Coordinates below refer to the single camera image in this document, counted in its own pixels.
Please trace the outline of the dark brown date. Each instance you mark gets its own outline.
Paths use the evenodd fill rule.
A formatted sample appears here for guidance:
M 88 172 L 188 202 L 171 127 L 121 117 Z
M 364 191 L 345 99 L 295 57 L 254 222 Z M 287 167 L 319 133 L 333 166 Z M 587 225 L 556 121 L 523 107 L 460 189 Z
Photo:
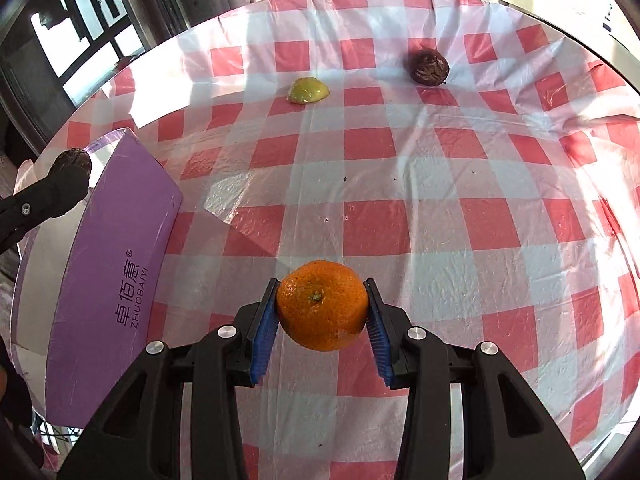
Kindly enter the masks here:
M 69 148 L 56 156 L 50 168 L 50 173 L 56 174 L 68 167 L 78 167 L 90 176 L 92 168 L 91 158 L 82 148 Z

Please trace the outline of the orange mandarin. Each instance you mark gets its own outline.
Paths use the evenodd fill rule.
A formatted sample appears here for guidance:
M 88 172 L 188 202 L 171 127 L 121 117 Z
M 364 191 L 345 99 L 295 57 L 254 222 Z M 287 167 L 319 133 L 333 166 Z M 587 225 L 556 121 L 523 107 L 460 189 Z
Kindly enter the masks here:
M 296 344 L 314 351 L 349 346 L 363 330 L 369 299 L 363 281 L 348 266 L 308 262 L 278 286 L 278 319 Z

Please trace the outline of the purple cardboard box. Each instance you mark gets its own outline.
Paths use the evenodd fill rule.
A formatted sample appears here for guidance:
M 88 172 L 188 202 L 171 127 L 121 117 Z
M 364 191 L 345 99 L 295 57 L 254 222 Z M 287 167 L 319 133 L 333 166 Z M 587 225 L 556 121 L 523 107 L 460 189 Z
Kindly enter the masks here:
M 146 343 L 182 202 L 128 128 L 87 148 L 89 193 L 28 233 L 14 287 L 11 356 L 36 412 L 82 428 Z

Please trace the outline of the red white checkered tablecloth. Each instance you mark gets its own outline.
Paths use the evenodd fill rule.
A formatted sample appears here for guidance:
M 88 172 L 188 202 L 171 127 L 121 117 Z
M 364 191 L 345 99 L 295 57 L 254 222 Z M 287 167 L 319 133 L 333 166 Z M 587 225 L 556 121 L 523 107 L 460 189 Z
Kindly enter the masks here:
M 435 49 L 440 86 L 409 75 Z M 330 95 L 298 105 L 298 78 Z M 450 344 L 498 346 L 578 460 L 639 382 L 639 97 L 574 40 L 480 0 L 265 0 L 137 58 L 64 148 L 128 128 L 178 185 L 146 342 L 192 344 L 314 260 Z

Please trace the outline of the small wrapped yellow fruit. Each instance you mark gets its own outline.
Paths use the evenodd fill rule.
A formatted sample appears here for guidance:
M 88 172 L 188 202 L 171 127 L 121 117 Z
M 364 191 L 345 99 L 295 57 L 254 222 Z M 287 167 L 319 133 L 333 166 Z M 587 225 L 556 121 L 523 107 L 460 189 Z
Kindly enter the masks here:
M 288 102 L 298 105 L 317 103 L 330 95 L 329 87 L 314 77 L 296 79 L 288 89 Z

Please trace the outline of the dark purple passion fruit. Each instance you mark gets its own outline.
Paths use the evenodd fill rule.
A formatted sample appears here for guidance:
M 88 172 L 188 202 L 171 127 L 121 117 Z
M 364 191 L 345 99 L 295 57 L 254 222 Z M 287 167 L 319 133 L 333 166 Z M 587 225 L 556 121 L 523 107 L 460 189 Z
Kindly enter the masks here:
M 449 64 L 442 54 L 435 49 L 422 49 L 413 52 L 408 59 L 410 77 L 417 83 L 427 87 L 443 84 L 449 75 Z

